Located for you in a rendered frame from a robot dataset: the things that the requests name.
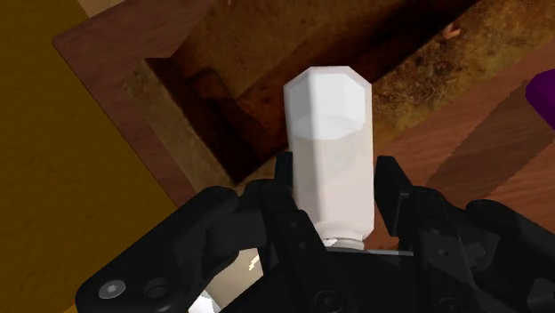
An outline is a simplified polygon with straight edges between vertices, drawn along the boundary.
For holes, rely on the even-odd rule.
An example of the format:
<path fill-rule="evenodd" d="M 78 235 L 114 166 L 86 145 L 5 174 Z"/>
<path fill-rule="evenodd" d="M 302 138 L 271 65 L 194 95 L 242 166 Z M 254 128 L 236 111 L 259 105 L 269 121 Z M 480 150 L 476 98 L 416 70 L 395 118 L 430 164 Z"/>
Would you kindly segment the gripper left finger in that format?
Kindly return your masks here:
<path fill-rule="evenodd" d="M 342 280 L 290 187 L 293 156 L 242 195 L 202 190 L 88 278 L 78 313 L 185 313 L 240 252 L 259 251 L 263 276 L 222 313 L 342 313 Z"/>

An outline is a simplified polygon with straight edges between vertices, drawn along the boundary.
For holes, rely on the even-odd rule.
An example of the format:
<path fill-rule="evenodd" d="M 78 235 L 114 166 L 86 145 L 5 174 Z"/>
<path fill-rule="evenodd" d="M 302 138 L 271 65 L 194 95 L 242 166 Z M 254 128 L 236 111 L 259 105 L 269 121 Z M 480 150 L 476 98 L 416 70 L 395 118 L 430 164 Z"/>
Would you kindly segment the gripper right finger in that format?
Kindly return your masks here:
<path fill-rule="evenodd" d="M 555 234 L 488 199 L 465 208 L 379 156 L 374 198 L 414 254 L 417 313 L 555 313 Z"/>

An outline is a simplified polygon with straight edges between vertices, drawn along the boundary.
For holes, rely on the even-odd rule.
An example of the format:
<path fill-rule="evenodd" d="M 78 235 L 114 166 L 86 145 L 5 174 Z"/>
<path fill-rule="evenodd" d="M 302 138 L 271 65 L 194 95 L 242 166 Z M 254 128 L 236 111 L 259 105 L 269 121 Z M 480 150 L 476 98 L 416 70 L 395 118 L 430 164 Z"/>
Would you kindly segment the white bottle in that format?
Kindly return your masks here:
<path fill-rule="evenodd" d="M 284 87 L 294 199 L 329 247 L 374 230 L 372 86 L 348 66 L 310 67 Z"/>

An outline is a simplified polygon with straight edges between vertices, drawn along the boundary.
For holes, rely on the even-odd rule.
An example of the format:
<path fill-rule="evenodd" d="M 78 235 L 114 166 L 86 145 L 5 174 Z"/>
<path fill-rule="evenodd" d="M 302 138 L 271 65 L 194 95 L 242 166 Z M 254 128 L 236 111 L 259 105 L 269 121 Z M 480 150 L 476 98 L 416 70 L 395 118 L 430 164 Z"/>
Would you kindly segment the brown wooden table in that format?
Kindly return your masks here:
<path fill-rule="evenodd" d="M 413 182 L 555 230 L 555 130 L 525 97 L 555 69 L 555 0 L 124 0 L 53 43 L 176 204 L 269 177 L 283 85 L 338 64 Z"/>

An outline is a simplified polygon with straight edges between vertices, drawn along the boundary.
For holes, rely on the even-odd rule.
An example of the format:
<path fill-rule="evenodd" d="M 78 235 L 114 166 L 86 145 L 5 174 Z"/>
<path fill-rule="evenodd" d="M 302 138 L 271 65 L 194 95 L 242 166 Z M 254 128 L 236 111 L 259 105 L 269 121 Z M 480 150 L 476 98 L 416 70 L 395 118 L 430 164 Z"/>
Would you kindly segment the purple object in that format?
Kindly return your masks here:
<path fill-rule="evenodd" d="M 555 130 L 555 68 L 535 75 L 527 84 L 526 99 Z"/>

